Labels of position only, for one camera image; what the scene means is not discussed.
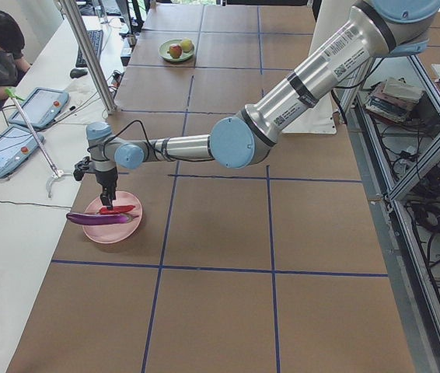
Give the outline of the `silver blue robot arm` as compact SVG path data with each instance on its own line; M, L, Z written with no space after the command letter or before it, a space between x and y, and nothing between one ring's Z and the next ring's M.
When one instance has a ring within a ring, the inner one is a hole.
M144 162L215 160L230 169L263 161L279 134L346 77L373 58L408 55L427 46L440 1L356 1L347 21L255 104L215 124L210 134L126 141L110 126L86 128L103 206L116 200L118 167Z

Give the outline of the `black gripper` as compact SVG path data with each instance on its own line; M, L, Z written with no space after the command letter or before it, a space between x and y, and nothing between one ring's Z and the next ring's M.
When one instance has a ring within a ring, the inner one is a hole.
M96 181L102 187L100 200L103 206L112 206L114 191L117 188L118 171L116 167L105 171L96 170Z

